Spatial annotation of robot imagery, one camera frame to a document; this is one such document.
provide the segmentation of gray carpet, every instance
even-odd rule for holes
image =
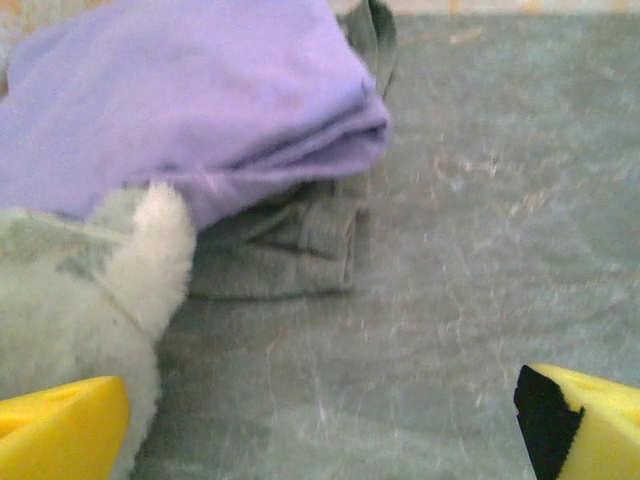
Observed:
[[[640,17],[398,23],[356,291],[188,302],[134,478],[533,479],[523,363],[640,386]]]

